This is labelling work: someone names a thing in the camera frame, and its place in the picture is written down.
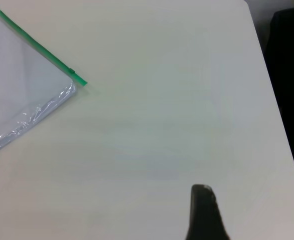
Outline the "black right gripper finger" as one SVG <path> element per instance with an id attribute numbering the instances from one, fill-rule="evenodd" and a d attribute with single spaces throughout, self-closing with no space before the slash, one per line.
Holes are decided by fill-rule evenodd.
<path id="1" fill-rule="evenodd" d="M 191 188 L 187 240 L 229 240 L 216 196 L 208 185 L 194 184 Z"/>

